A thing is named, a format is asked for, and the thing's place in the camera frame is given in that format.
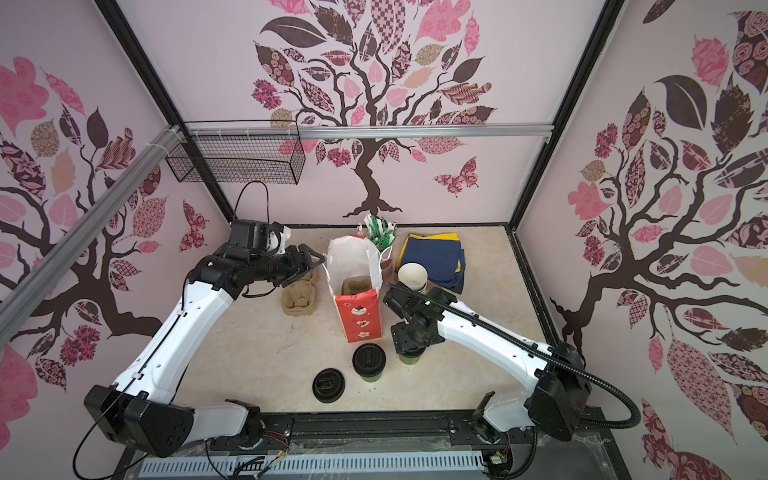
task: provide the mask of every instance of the black wire basket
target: black wire basket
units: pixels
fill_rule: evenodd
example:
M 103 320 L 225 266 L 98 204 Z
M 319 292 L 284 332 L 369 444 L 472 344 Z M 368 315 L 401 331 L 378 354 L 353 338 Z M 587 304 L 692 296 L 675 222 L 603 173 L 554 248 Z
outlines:
M 191 131 L 187 142 L 178 144 L 165 159 L 180 182 L 298 184 L 306 160 L 298 125 L 296 121 L 271 124 L 282 132 L 289 126 L 296 128 L 290 133 L 245 135 Z M 197 149 L 190 148 L 189 143 Z

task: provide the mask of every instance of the white paper cup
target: white paper cup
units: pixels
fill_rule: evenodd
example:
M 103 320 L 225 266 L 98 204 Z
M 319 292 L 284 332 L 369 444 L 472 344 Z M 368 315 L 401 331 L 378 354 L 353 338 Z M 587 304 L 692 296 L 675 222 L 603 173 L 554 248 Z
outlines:
M 418 263 L 406 263 L 401 266 L 397 271 L 397 278 L 415 292 L 427 291 L 427 269 Z

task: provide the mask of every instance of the stack of napkins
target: stack of napkins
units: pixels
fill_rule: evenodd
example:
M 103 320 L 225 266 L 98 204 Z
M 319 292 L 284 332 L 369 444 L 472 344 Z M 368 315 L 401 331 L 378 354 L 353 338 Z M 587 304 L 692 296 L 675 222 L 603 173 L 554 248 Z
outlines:
M 429 281 L 452 292 L 464 290 L 466 263 L 462 242 L 456 233 L 420 237 L 411 233 L 402 246 L 398 270 L 406 263 L 418 263 L 427 270 Z

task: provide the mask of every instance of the beige table surface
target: beige table surface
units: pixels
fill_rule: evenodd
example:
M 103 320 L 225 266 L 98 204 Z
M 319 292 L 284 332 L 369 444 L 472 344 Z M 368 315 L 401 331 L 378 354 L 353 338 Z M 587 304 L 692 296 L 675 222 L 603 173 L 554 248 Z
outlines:
M 459 298 L 493 322 L 543 341 L 503 227 L 403 228 L 395 252 L 408 233 L 451 232 L 462 241 L 467 265 Z M 332 238 L 354 233 L 352 228 L 294 229 L 289 243 L 306 243 L 322 253 Z M 267 289 L 267 284 L 254 284 L 251 293 Z M 195 353 L 174 403 L 203 406 L 239 399 L 263 412 L 473 409 L 486 392 L 518 385 L 501 368 L 454 342 L 430 346 L 414 366 L 401 363 L 389 333 L 401 320 L 383 303 L 383 337 L 373 342 L 386 352 L 386 368 L 378 382 L 364 382 L 352 368 L 352 354 L 364 342 L 347 343 L 324 272 L 317 289 L 311 316 L 286 316 L 281 289 L 264 298 L 240 297 Z M 312 380 L 329 367 L 342 372 L 346 390 L 326 404 L 312 394 Z

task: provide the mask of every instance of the wire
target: wire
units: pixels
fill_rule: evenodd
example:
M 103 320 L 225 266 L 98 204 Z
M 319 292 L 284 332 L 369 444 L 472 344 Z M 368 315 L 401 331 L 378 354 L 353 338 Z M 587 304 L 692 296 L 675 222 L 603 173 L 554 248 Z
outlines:
M 566 372 L 573 373 L 574 375 L 577 375 L 586 380 L 589 380 L 589 382 L 594 383 L 595 385 L 599 386 L 600 388 L 610 393 L 617 399 L 621 400 L 621 402 L 624 403 L 624 405 L 629 409 L 629 412 L 630 412 L 630 417 L 626 420 L 611 421 L 611 420 L 594 420 L 594 419 L 582 418 L 580 421 L 582 425 L 592 425 L 592 426 L 602 427 L 606 429 L 630 429 L 640 423 L 640 420 L 641 420 L 640 409 L 637 407 L 637 405 L 634 404 L 632 399 L 629 398 L 626 393 L 622 392 L 621 390 L 611 385 L 610 383 L 606 382 L 605 380 L 601 379 L 600 377 L 592 375 L 589 372 L 585 372 L 582 369 L 578 369 L 572 366 L 570 363 L 564 362 L 558 358 L 548 355 L 547 353 L 543 353 L 539 351 L 539 349 L 535 349 L 530 345 L 528 345 L 527 343 L 523 342 L 522 340 L 517 339 L 512 335 L 509 335 L 504 330 L 499 329 L 498 327 L 493 326 L 490 323 L 486 323 L 480 320 L 477 316 L 469 315 L 467 312 L 462 312 L 461 310 L 458 310 L 450 305 L 444 305 L 433 298 L 430 298 L 424 294 L 421 294 L 419 292 L 415 292 L 409 289 L 407 286 L 400 286 L 394 283 L 390 283 L 389 287 L 408 292 L 411 295 L 416 296 L 417 298 L 420 298 L 422 300 L 427 300 L 431 304 L 439 306 L 440 308 L 444 310 L 448 310 L 450 313 L 453 313 L 456 316 L 460 316 L 461 318 L 472 322 L 472 324 L 479 325 L 480 327 L 488 330 L 489 332 L 494 333 L 495 335 L 500 336 L 502 339 L 505 339 L 508 342 L 512 343 L 513 345 L 525 350 L 531 355 L 537 356 L 540 359 L 546 360 L 548 363 L 558 367 L 561 370 L 565 370 Z
M 264 191 L 266 191 L 266 222 L 269 223 L 270 222 L 270 189 L 267 188 L 266 184 L 261 180 L 252 180 L 247 184 L 243 185 L 243 189 L 240 190 L 240 195 L 237 196 L 237 202 L 235 202 L 235 211 L 233 215 L 235 218 L 237 218 L 237 206 L 240 205 L 240 198 L 243 196 L 243 192 L 245 191 L 246 187 L 251 184 L 262 184 L 264 186 Z

